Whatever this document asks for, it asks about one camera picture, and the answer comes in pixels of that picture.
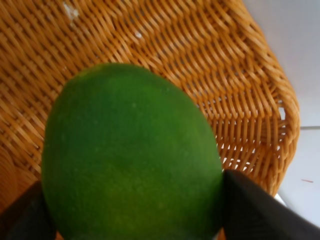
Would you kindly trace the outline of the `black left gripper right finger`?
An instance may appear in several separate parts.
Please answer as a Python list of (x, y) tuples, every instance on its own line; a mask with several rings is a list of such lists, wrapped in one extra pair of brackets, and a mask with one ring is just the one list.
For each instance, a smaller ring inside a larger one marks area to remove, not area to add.
[(223, 172), (223, 230), (228, 240), (318, 240), (320, 229), (236, 170)]

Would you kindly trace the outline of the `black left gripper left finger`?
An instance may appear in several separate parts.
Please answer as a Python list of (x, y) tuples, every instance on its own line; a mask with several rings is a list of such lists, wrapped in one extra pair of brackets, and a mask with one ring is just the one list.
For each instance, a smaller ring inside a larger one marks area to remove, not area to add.
[(48, 212), (40, 181), (0, 214), (2, 240), (54, 240), (57, 228)]

